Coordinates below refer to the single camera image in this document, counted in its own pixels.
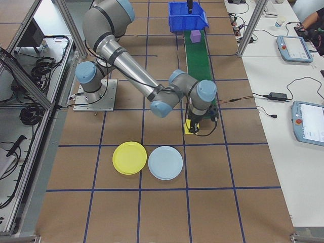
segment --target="screen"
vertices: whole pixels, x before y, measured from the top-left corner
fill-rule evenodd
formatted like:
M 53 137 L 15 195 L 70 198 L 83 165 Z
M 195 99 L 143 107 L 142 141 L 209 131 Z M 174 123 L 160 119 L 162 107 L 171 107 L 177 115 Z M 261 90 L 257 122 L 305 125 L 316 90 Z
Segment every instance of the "screen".
M 300 104 L 303 117 L 304 138 L 324 142 L 324 108 Z
M 308 59 L 307 52 L 299 38 L 283 37 L 283 41 L 287 47 L 287 51 L 290 57 Z

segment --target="blue bin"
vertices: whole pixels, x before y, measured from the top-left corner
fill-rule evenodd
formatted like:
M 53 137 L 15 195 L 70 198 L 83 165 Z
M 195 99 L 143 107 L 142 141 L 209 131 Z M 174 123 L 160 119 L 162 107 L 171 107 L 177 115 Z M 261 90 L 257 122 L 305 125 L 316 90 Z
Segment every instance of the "blue bin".
M 194 2 L 192 14 L 188 14 L 187 2 L 169 2 L 169 26 L 171 32 L 209 27 L 206 13 Z

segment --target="plate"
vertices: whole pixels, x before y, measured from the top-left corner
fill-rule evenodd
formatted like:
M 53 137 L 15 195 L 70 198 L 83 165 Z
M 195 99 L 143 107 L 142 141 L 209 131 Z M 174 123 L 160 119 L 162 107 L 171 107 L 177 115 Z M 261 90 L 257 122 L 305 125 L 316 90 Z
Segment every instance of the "plate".
M 112 156 L 115 169 L 124 175 L 133 175 L 139 172 L 146 164 L 145 148 L 137 142 L 122 143 Z
M 173 147 L 156 148 L 148 158 L 148 167 L 153 176 L 160 180 L 172 180 L 182 171 L 181 154 Z

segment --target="tablet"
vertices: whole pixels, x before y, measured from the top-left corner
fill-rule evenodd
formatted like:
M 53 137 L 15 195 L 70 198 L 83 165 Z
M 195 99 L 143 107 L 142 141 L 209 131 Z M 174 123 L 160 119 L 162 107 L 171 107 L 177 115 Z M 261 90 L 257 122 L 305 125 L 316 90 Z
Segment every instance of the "tablet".
M 295 101 L 292 106 L 294 134 L 298 141 L 324 146 L 324 106 Z
M 302 37 L 280 35 L 277 37 L 277 45 L 285 61 L 308 63 L 313 61 L 313 57 Z

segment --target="light blue plate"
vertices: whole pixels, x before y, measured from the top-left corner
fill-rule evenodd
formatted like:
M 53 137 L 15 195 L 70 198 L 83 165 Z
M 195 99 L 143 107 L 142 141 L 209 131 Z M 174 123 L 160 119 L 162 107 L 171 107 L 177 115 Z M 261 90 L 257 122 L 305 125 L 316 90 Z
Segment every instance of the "light blue plate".
M 156 148 L 148 158 L 148 167 L 153 176 L 160 180 L 172 180 L 182 171 L 181 154 L 172 147 Z

